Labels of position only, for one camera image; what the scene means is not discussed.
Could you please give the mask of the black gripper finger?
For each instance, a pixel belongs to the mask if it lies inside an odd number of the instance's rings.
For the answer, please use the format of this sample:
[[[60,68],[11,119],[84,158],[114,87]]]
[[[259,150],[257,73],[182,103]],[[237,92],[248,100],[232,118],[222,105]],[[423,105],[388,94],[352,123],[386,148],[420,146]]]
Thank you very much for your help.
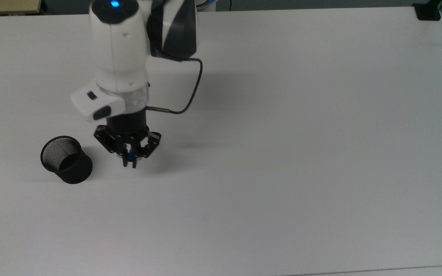
[[[150,157],[160,141],[161,134],[158,132],[145,131],[132,136],[132,168],[137,167],[139,159]]]
[[[95,129],[94,137],[108,152],[115,153],[121,157],[124,167],[128,166],[128,150],[122,134],[112,131],[109,126],[98,125]]]

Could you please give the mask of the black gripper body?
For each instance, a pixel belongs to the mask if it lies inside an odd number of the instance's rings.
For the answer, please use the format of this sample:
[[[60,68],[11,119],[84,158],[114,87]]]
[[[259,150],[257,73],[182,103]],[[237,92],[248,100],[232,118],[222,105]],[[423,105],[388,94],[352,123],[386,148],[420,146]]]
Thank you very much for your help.
[[[148,135],[146,123],[146,109],[141,111],[109,117],[106,119],[107,126],[117,134],[120,134],[125,143],[140,147],[140,142]]]

